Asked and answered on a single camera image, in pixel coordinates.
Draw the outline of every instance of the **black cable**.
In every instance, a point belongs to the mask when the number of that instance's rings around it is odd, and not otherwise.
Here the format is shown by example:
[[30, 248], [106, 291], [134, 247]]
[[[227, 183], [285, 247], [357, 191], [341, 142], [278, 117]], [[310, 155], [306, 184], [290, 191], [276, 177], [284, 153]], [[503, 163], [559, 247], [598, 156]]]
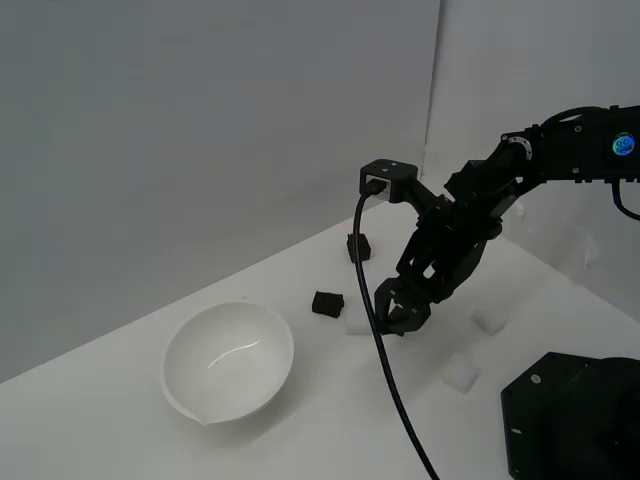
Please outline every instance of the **black cable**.
[[638, 220], [640, 222], [640, 215], [637, 213], [633, 213], [631, 210], [628, 210], [622, 204], [622, 197], [620, 196], [620, 180], [615, 180], [611, 182], [611, 193], [613, 194], [613, 203], [618, 207], [622, 213], [624, 213], [627, 217], [633, 218], [634, 220]]
[[[382, 184], [379, 191], [375, 191], [377, 186], [375, 182]], [[384, 182], [380, 182], [377, 180], [372, 180], [367, 184], [367, 187], [371, 186], [373, 190], [372, 193], [380, 193], [385, 187], [386, 184]], [[404, 404], [402, 403], [402, 399], [400, 398], [400, 393], [398, 393], [398, 387], [396, 386], [396, 382], [393, 379], [393, 372], [391, 371], [391, 365], [389, 365], [389, 358], [387, 357], [387, 351], [384, 348], [384, 342], [382, 341], [382, 335], [378, 331], [375, 322], [375, 311], [373, 306], [371, 305], [371, 298], [369, 296], [369, 289], [367, 288], [367, 281], [364, 278], [364, 270], [362, 268], [362, 260], [360, 260], [360, 246], [358, 242], [358, 238], [360, 235], [360, 220], [362, 217], [362, 210], [364, 208], [364, 203], [367, 201], [371, 194], [364, 193], [358, 200], [358, 205], [356, 206], [356, 213], [353, 217], [353, 238], [355, 238], [354, 242], [354, 255], [355, 255], [355, 265], [356, 265], [356, 274], [358, 275], [358, 285], [360, 286], [360, 293], [362, 294], [362, 301], [364, 302], [364, 309], [367, 312], [367, 317], [369, 318], [369, 325], [371, 326], [371, 333], [373, 334], [373, 339], [376, 342], [376, 348], [378, 349], [378, 355], [380, 356], [380, 363], [382, 364], [382, 371], [384, 372], [384, 377], [387, 380], [387, 385], [389, 386], [389, 391], [391, 392], [391, 398], [393, 399], [393, 403], [398, 410], [398, 415], [400, 415], [400, 420], [402, 420], [402, 424], [404, 425], [405, 430], [407, 431], [407, 435], [409, 435], [409, 439], [413, 444], [413, 447], [416, 449], [416, 453], [420, 457], [424, 468], [427, 470], [427, 473], [431, 477], [432, 480], [440, 480], [438, 474], [434, 470], [431, 465], [431, 461], [429, 457], [425, 453], [422, 448], [422, 444], [420, 443], [420, 439], [416, 435], [415, 430], [413, 429], [413, 425], [411, 425], [411, 421], [409, 420], [409, 416], [407, 415], [407, 411], [404, 408]]]

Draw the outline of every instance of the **white table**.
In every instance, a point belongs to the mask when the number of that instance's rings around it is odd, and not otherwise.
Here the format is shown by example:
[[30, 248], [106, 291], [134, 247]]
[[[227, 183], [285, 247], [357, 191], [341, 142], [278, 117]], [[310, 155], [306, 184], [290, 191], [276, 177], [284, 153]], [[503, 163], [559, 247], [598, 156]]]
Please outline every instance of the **white table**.
[[[366, 212], [372, 291], [394, 275], [415, 218], [406, 206]], [[341, 319], [310, 310], [315, 290], [326, 290], [345, 294], [343, 315], [364, 315], [345, 247], [350, 229], [350, 222], [337, 225], [1, 384], [0, 478], [425, 478], [372, 339], [346, 336]], [[259, 414], [203, 428], [164, 400], [162, 353], [189, 316], [245, 295], [271, 304], [290, 323], [292, 374]], [[469, 320], [477, 307], [507, 315], [506, 328], [493, 337], [482, 333]], [[500, 391], [550, 350], [640, 358], [640, 325], [500, 238], [420, 332], [386, 343], [443, 480], [506, 480]], [[456, 352], [481, 369], [467, 395], [438, 376]]]

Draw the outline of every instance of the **black mounting plate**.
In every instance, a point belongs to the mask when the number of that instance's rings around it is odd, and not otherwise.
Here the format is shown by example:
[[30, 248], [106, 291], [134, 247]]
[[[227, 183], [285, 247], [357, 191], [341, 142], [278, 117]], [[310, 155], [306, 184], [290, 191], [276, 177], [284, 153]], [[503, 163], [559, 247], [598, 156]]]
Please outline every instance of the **black mounting plate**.
[[548, 480], [540, 445], [542, 418], [558, 391], [593, 358], [549, 352], [502, 391], [502, 417], [509, 474], [516, 480]]

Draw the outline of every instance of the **white foam block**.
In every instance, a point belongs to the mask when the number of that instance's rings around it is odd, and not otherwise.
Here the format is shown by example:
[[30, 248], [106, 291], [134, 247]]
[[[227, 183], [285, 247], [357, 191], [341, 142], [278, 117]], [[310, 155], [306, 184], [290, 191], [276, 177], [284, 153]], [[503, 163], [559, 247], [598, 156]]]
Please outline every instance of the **white foam block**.
[[499, 333], [507, 323], [507, 319], [503, 315], [492, 315], [481, 309], [473, 311], [471, 321], [487, 335]]
[[354, 311], [343, 311], [344, 331], [347, 335], [371, 335], [371, 326], [364, 312], [358, 308]]
[[480, 376], [480, 368], [473, 358], [456, 353], [442, 365], [439, 375], [444, 383], [465, 395]]

